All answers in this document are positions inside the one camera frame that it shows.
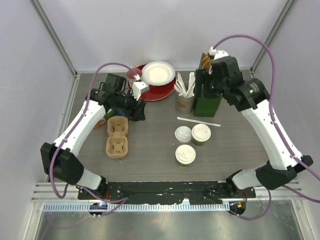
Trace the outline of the green brown paper bag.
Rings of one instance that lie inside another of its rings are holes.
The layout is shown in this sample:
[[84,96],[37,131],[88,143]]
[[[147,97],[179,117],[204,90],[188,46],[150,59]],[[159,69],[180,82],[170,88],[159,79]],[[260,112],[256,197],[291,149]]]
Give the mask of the green brown paper bag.
[[214,117],[221,103],[221,98],[214,96],[214,98],[204,97],[205,84],[201,73],[209,71],[212,60],[207,53],[202,53],[199,67],[195,71],[195,84],[194,84],[194,108],[193,113],[195,117]]

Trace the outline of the green paper cups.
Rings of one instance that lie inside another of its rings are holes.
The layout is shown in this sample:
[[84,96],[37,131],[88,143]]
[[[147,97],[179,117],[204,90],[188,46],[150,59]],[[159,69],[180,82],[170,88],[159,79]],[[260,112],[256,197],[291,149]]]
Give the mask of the green paper cups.
[[104,118],[105,118],[106,120],[108,120],[108,119],[114,117],[115,115],[116,115],[115,110],[114,110],[114,109],[109,109],[109,110],[107,111],[107,113],[104,115]]

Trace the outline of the white cup lid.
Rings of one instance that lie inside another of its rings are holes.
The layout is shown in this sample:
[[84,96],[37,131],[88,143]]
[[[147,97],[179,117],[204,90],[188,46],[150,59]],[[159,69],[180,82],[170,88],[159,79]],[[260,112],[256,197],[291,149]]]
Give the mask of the white cup lid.
[[183,144],[176,148],[175,158],[181,162],[194,162],[196,159],[196,151],[192,146]]
[[195,125],[191,130],[192,138],[201,143],[209,140],[211,134],[211,129],[202,123]]

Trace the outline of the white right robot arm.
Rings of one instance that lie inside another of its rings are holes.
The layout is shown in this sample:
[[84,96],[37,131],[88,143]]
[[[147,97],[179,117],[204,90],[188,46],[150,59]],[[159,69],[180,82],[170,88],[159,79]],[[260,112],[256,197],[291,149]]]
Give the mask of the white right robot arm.
[[269,109],[271,97],[264,84],[257,78],[244,80],[235,57],[203,54],[195,71],[194,94],[223,98],[234,106],[251,124],[268,155],[266,164],[239,170],[226,179],[230,197],[236,198],[250,187],[277,189],[314,163],[294,146],[274,110]]

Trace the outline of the small pink handled cup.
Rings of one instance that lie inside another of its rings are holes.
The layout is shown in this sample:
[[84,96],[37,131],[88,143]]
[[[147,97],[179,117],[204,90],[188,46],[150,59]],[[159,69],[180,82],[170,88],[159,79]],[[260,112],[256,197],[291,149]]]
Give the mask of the small pink handled cup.
[[99,129],[102,125],[106,123],[106,119],[102,117],[93,127],[94,129]]

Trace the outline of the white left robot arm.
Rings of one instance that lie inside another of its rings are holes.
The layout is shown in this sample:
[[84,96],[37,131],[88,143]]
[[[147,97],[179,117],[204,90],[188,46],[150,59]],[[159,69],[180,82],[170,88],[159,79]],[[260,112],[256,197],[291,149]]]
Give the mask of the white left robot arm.
[[78,160],[80,149],[91,130],[110,109],[121,109],[133,122],[146,119],[146,101],[141,100],[149,85],[138,75],[127,93],[123,92],[125,78],[109,73],[99,88],[90,87],[85,101],[67,129],[53,142],[45,142],[40,148],[44,172],[50,182],[55,179],[69,185],[89,189],[93,198],[100,200],[107,192],[107,180],[95,174]]

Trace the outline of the stack of white lids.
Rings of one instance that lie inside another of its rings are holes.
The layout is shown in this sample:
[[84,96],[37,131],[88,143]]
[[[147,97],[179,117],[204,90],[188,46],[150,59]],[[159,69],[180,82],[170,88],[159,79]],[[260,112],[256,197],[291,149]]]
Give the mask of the stack of white lids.
[[192,140],[192,130],[187,126],[180,126],[174,132],[175,138],[183,144],[187,144]]

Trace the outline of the green paper coffee cup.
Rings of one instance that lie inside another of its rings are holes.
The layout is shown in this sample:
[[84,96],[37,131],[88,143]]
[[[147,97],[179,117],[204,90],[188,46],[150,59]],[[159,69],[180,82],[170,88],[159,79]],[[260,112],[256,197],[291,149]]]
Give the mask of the green paper coffee cup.
[[188,161],[188,162],[185,162],[185,161],[177,161],[177,163],[178,163],[178,165],[179,165],[180,167],[188,167],[188,166],[190,166],[190,165],[193,163],[193,161]]

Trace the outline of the cardboard cup carrier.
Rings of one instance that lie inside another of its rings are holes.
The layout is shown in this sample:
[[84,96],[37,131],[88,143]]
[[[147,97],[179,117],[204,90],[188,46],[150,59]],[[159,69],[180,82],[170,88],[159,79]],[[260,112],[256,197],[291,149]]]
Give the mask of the cardboard cup carrier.
[[122,159],[129,152],[127,135],[129,121],[124,116],[113,116],[107,121],[108,138],[105,151],[111,159]]

